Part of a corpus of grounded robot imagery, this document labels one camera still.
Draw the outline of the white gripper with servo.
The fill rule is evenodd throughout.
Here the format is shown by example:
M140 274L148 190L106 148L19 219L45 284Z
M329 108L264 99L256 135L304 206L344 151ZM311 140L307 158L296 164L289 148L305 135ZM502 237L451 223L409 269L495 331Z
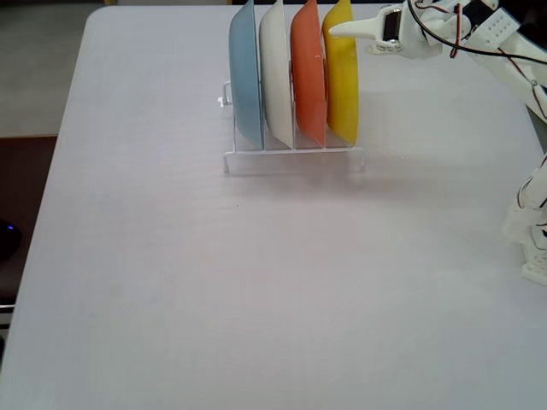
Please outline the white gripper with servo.
M374 56L428 59L441 55L443 44L422 31L417 16L408 4L395 4L382 8L375 18L346 21L332 26L328 33L338 38L371 39L367 53Z

